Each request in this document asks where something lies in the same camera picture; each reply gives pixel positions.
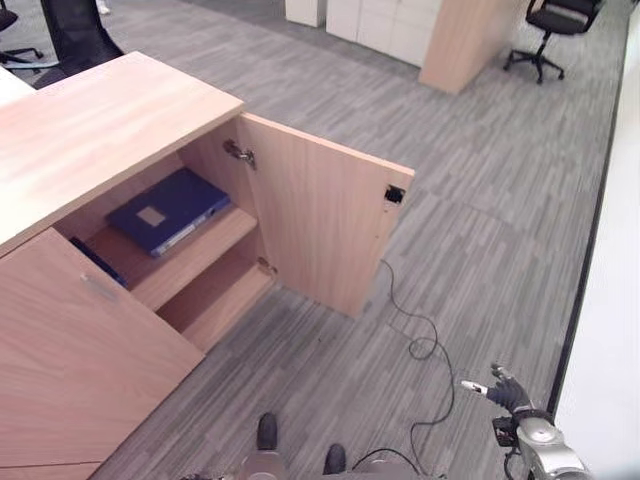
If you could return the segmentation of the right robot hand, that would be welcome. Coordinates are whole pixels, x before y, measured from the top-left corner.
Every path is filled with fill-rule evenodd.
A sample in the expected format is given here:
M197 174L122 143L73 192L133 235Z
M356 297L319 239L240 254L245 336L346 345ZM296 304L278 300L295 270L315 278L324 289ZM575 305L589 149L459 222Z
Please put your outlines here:
M496 379L493 386L487 387L470 380L462 380L460 385L506 409L512 415L534 409L527 391L504 366L492 363L491 374Z

